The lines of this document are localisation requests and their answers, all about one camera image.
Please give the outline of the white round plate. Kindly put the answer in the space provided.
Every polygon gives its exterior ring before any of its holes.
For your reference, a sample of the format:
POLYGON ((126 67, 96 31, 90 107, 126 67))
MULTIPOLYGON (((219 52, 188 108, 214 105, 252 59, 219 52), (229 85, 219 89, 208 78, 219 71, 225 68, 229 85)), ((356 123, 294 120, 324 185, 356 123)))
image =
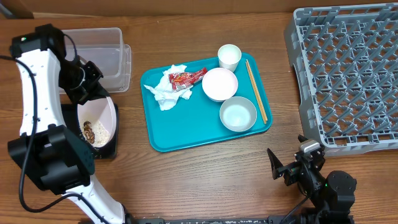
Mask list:
POLYGON ((107 145, 116 132, 116 108, 110 96, 87 101, 77 106, 77 115, 83 139, 91 146, 107 145))

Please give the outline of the brown food scrap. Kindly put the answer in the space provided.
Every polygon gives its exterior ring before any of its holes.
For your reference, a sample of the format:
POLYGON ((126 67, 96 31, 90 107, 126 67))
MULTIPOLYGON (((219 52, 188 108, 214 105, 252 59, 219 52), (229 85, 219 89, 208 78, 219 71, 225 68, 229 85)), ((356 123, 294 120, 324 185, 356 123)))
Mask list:
POLYGON ((90 144, 95 143, 95 134, 91 128, 91 123, 89 121, 85 121, 83 123, 83 135, 90 144))

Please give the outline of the white rice pile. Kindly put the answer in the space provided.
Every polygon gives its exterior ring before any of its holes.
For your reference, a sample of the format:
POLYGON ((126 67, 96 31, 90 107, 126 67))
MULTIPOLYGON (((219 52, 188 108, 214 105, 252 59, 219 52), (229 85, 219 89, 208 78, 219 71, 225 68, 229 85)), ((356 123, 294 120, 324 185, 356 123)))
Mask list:
POLYGON ((93 147, 105 146, 110 139, 110 133, 105 129, 105 127, 102 125, 102 123, 100 121, 94 121, 94 122, 90 122, 90 123, 91 123, 91 128, 95 134, 95 143, 91 144, 91 145, 93 147))

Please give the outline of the grey bowl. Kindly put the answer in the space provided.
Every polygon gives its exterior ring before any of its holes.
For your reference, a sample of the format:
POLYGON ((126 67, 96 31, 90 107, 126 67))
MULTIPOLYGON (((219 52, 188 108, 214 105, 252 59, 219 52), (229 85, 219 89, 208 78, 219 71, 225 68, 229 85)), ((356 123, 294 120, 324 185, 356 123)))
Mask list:
POLYGON ((234 96, 222 103, 220 120, 227 129, 244 132, 254 126, 257 120, 257 109, 249 99, 234 96))

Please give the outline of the white napkin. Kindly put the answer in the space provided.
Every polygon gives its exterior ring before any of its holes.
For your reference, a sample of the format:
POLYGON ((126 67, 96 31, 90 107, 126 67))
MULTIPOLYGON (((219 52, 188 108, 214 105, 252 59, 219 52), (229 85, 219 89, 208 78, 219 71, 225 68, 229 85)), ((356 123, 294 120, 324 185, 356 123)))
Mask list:
POLYGON ((161 111, 172 109, 177 104, 179 98, 183 98, 185 100, 190 99, 192 95, 190 88, 176 91, 172 88, 172 84, 169 81, 170 74, 184 72, 186 67, 186 65, 172 65, 168 70, 163 71, 163 77, 155 88, 149 85, 144 85, 144 87, 154 95, 161 111))

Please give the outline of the red snack wrapper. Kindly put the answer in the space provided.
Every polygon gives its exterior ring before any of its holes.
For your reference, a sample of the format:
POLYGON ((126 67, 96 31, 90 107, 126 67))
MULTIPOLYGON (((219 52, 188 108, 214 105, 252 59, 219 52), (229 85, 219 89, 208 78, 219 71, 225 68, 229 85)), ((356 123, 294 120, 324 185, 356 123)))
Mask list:
POLYGON ((197 72, 180 72, 169 74, 169 82, 172 84, 172 89, 180 91, 187 89, 203 79, 207 73, 207 69, 204 67, 197 72))

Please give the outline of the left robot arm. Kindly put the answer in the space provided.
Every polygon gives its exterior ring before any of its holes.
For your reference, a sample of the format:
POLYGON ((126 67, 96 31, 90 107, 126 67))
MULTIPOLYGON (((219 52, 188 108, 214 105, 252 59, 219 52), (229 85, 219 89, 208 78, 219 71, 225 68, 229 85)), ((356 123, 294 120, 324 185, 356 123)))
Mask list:
POLYGON ((21 182, 71 200, 91 223, 133 223, 95 176, 95 159, 116 155, 118 106, 93 62, 67 59, 68 40, 51 24, 13 38, 9 60, 21 75, 23 119, 8 153, 21 168, 21 182))

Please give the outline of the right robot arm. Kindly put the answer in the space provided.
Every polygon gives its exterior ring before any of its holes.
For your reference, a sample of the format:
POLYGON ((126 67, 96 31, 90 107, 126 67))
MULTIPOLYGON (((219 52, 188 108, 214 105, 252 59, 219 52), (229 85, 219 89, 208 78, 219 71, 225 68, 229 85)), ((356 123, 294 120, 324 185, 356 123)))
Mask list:
POLYGON ((295 160, 283 165, 268 148, 272 178, 284 178, 287 186, 297 184, 305 198, 288 214, 269 216, 267 223, 353 223, 350 208, 355 202, 357 180, 342 170, 327 177, 320 171, 325 163, 325 146, 299 135, 300 147, 295 160))

